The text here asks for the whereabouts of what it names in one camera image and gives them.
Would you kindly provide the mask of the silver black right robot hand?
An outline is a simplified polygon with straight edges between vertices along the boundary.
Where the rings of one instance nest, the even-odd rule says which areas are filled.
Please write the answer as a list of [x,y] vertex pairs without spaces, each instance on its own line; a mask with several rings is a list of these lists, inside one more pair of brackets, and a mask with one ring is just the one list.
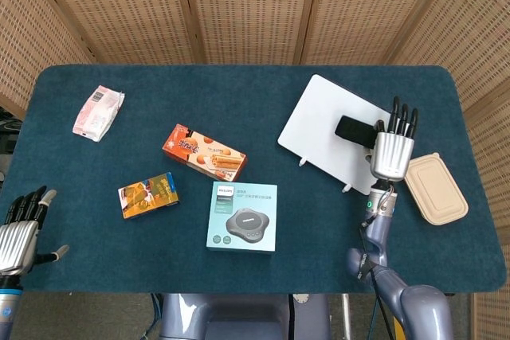
[[414,149],[417,126],[418,109],[410,111],[408,105],[401,104],[399,97],[395,96],[388,122],[378,119],[374,125],[370,170],[375,178],[388,182],[404,179]]

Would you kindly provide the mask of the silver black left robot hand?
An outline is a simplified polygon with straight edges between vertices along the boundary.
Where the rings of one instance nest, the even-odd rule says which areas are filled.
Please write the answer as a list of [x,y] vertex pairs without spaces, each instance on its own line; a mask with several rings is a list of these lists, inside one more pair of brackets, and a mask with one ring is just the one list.
[[64,244],[56,251],[37,253],[39,233],[57,196],[56,190],[46,189],[42,186],[10,204],[0,225],[0,278],[23,276],[34,265],[57,262],[69,251],[69,245]]

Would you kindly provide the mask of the black and blue board eraser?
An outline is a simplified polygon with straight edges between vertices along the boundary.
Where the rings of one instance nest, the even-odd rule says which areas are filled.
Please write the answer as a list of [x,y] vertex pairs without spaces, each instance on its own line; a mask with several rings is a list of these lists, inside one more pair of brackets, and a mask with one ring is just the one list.
[[336,126],[335,134],[362,147],[373,149],[378,132],[367,123],[343,115]]

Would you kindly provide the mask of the beige lidded lunch box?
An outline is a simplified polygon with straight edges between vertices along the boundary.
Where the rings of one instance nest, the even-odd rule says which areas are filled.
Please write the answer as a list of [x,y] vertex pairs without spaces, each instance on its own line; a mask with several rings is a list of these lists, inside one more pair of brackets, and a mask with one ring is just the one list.
[[460,220],[469,205],[439,153],[410,160],[406,185],[422,217],[432,225]]

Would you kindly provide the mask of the yellow blue snack box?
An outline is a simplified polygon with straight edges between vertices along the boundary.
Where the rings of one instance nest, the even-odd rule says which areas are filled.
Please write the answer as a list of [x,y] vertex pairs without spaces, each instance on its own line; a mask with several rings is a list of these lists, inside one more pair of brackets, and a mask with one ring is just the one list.
[[179,203],[171,172],[166,172],[118,189],[124,220]]

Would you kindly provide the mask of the pink white snack packet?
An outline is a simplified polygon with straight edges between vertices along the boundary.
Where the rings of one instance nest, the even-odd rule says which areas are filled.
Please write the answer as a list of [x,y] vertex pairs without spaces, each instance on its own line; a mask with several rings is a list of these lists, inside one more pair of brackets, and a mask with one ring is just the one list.
[[98,143],[108,132],[125,94],[100,85],[87,99],[73,125],[73,134]]

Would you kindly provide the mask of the teal Philips speaker box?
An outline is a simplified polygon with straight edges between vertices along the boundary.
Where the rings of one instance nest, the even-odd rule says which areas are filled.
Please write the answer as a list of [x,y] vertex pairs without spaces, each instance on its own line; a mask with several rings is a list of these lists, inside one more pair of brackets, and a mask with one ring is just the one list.
[[214,182],[206,247],[216,251],[275,252],[277,191],[276,185]]

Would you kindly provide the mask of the dark blue table mat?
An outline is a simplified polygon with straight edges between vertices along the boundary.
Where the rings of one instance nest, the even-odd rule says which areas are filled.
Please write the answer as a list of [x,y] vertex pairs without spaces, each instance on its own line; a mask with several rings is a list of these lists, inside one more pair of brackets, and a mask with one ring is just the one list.
[[[0,222],[11,202],[48,186],[57,191],[38,250],[69,245],[36,266],[27,291],[340,293],[363,285],[347,272],[360,246],[366,198],[277,143],[312,75],[390,109],[393,98],[419,111],[414,154],[439,153],[469,211],[428,224],[406,186],[388,240],[390,266],[409,284],[444,292],[495,291],[507,268],[474,161],[453,78],[440,66],[62,65],[44,70],[22,124],[0,193]],[[98,142],[73,134],[100,86],[125,94]],[[213,181],[167,157],[163,144],[181,123],[245,153],[242,182],[277,186],[276,250],[206,247]],[[118,189],[166,172],[179,203],[124,220]]]

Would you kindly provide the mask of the metal table leg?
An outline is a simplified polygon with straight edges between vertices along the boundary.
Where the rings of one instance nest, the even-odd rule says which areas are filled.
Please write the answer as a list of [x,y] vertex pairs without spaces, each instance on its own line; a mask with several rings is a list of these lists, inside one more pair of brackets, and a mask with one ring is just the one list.
[[342,294],[341,300],[342,300],[343,340],[351,340],[351,313],[349,295]]

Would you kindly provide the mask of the orange egg roll box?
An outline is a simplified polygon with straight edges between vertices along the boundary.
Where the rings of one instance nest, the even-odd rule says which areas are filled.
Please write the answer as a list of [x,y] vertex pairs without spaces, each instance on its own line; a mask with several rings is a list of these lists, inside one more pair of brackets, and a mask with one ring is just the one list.
[[248,162],[246,154],[182,124],[176,124],[163,152],[190,168],[219,181],[234,182]]

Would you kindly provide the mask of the woven bamboo folding screen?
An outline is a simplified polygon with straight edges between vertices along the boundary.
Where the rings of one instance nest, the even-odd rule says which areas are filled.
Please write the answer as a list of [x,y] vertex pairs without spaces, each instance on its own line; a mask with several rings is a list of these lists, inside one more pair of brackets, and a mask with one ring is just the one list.
[[[440,66],[495,230],[510,228],[510,0],[0,0],[0,107],[24,122],[62,65]],[[473,291],[480,338],[510,339],[510,285]]]

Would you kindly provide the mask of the blue-grey robot torso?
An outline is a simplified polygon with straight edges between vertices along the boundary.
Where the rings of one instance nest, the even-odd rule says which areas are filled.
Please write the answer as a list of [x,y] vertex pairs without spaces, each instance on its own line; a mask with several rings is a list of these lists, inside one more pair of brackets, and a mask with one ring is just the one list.
[[321,294],[165,294],[159,340],[331,340]]

